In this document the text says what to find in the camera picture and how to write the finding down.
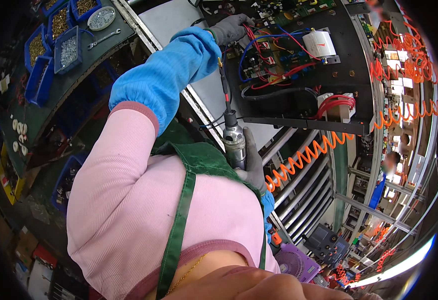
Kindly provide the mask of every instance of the pink shirt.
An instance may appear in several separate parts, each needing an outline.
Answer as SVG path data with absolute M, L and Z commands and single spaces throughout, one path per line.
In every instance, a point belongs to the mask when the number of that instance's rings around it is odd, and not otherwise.
M 143 298 L 157 285 L 185 177 L 178 156 L 149 156 L 157 130 L 150 109 L 121 102 L 74 180 L 67 251 L 108 300 Z M 224 177 L 196 177 L 179 267 L 224 249 L 257 267 L 263 239 L 263 214 L 251 190 Z M 265 265 L 280 273 L 269 247 Z

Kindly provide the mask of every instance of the fluorescent light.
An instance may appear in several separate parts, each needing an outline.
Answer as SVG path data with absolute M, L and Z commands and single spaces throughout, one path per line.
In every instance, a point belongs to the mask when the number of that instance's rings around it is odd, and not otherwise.
M 401 273 L 406 272 L 412 267 L 415 267 L 419 262 L 421 262 L 424 257 L 427 255 L 427 252 L 429 252 L 430 248 L 432 247 L 432 244 L 434 243 L 435 235 L 424 245 L 422 248 L 420 248 L 417 252 L 415 252 L 413 255 L 409 256 L 406 260 L 399 263 L 398 265 L 382 272 L 378 273 L 377 275 L 374 275 L 372 277 L 360 280 L 359 282 L 354 282 L 350 284 L 351 288 L 365 286 L 372 283 L 377 283 L 379 281 L 384 281 L 387 279 L 391 279 L 392 277 L 395 277 Z

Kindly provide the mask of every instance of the hand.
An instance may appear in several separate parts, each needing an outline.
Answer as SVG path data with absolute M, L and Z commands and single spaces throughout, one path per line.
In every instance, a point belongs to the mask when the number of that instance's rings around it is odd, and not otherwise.
M 252 131 L 247 127 L 244 127 L 243 131 L 246 139 L 246 170 L 237 169 L 235 171 L 242 180 L 251 183 L 259 189 L 261 195 L 264 195 L 267 187 L 264 180 L 262 157 L 257 152 Z
M 246 29 L 242 26 L 242 23 L 254 26 L 254 22 L 242 13 L 228 16 L 209 28 L 209 30 L 215 34 L 214 37 L 216 38 L 217 44 L 224 46 L 230 42 L 238 41 L 246 35 Z

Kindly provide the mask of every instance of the black metal panel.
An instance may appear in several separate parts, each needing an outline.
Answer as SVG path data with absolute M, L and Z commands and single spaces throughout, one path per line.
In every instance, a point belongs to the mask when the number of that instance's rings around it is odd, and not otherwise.
M 247 122 L 258 122 L 280 126 L 292 126 L 299 128 L 324 129 L 342 131 L 354 134 L 368 134 L 365 129 L 373 118 L 373 100 L 371 79 L 364 50 L 359 37 L 351 21 L 351 18 L 338 0 L 334 8 L 335 15 L 328 10 L 308 16 L 302 19 L 303 24 L 293 22 L 285 30 L 292 32 L 304 28 L 321 29 L 328 27 L 336 53 L 341 63 L 327 64 L 318 63 L 314 70 L 308 71 L 305 76 L 293 81 L 288 87 L 315 87 L 322 86 L 321 93 L 343 94 L 352 92 L 356 98 L 356 114 L 351 124 L 339 123 L 326 124 L 315 122 L 308 118 L 317 112 L 317 104 L 311 95 L 304 92 L 296 92 L 281 95 L 260 101 L 247 101 L 240 96 L 238 67 L 239 58 L 227 60 L 227 77 L 234 101 L 237 102 L 240 113 Z M 288 87 L 266 87 L 259 91 L 248 91 L 248 94 L 271 93 Z

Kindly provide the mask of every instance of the blue plastic bin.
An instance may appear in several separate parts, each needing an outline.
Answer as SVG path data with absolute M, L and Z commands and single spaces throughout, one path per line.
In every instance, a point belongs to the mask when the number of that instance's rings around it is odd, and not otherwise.
M 63 42 L 67 41 L 73 36 L 76 36 L 77 38 L 77 58 L 76 60 L 74 60 L 72 63 L 68 65 L 61 65 L 60 64 L 61 45 Z M 79 32 L 79 27 L 75 26 L 67 30 L 66 32 L 61 34 L 60 37 L 57 38 L 56 44 L 54 45 L 54 74 L 57 73 L 64 74 L 80 63 L 82 63 L 81 35 Z
M 37 29 L 34 31 L 34 33 L 31 34 L 29 39 L 25 42 L 24 45 L 24 64 L 25 68 L 29 71 L 29 73 L 32 72 L 32 65 L 31 65 L 31 55 L 29 53 L 29 45 L 31 44 L 32 40 L 38 35 L 41 35 L 42 39 L 42 46 L 46 50 L 42 56 L 51 56 L 52 50 L 50 49 L 49 45 L 46 42 L 46 27 L 41 24 Z
M 66 164 L 62 168 L 62 171 L 60 172 L 59 178 L 57 178 L 56 185 L 54 186 L 54 190 L 52 191 L 52 197 L 50 198 L 50 201 L 54 207 L 56 207 L 61 213 L 66 215 L 67 213 L 67 200 L 64 199 L 62 204 L 57 203 L 57 189 L 62 184 L 62 181 L 65 179 L 66 175 L 70 172 L 71 167 L 77 168 L 78 171 L 82 165 L 84 165 L 84 161 L 87 158 L 89 153 L 87 152 L 79 152 L 77 154 L 71 155 L 69 159 L 67 159 Z
M 52 20 L 54 19 L 54 16 L 57 15 L 59 13 L 59 11 L 63 8 L 67 8 L 66 10 L 66 23 L 67 26 L 69 27 L 69 29 L 71 29 L 72 27 L 76 26 L 76 22 L 74 21 L 72 15 L 71 15 L 71 5 L 69 2 L 64 3 L 63 5 L 61 5 L 56 11 L 54 11 L 50 16 L 49 16 L 49 20 L 48 20 L 48 25 L 47 25 L 47 42 L 49 43 L 50 46 L 54 46 L 54 43 L 56 42 L 56 40 L 58 38 L 60 38 L 62 35 L 64 35 L 64 33 L 66 33 L 65 31 L 63 33 L 61 33 L 57 38 L 52 39 Z
M 103 87 L 103 88 L 100 87 L 99 80 L 95 74 L 95 71 L 99 68 L 105 68 L 107 73 L 109 74 L 110 78 L 112 79 L 112 83 L 107 85 L 106 87 Z M 96 88 L 96 91 L 99 94 L 99 98 L 100 98 L 103 94 L 110 92 L 110 90 L 112 89 L 112 85 L 117 80 L 117 78 L 119 78 L 119 75 L 117 75 L 116 71 L 113 69 L 113 67 L 110 65 L 110 63 L 107 60 L 105 60 L 100 65 L 98 65 L 96 67 L 96 69 L 90 74 L 90 77 L 91 77 L 91 81 L 94 84 L 94 87 Z
M 72 8 L 72 14 L 74 15 L 74 19 L 80 23 L 83 21 L 87 21 L 89 19 L 89 17 L 99 8 L 102 7 L 102 3 L 100 2 L 100 0 L 96 0 L 97 5 L 94 6 L 93 8 L 89 9 L 88 11 L 86 11 L 84 14 L 79 15 L 79 12 L 77 11 L 77 2 L 78 0 L 71 0 L 71 8 Z
M 51 13 L 55 12 L 56 9 L 58 9 L 66 1 L 69 1 L 69 0 L 57 0 L 56 3 L 54 3 L 54 5 L 52 5 L 49 9 L 46 9 L 46 7 L 43 5 L 40 8 L 40 10 L 44 14 L 44 16 L 47 18 Z
M 47 99 L 49 99 L 49 89 L 54 76 L 54 63 L 52 61 L 52 57 L 38 56 L 25 86 L 25 99 L 39 107 L 42 107 Z

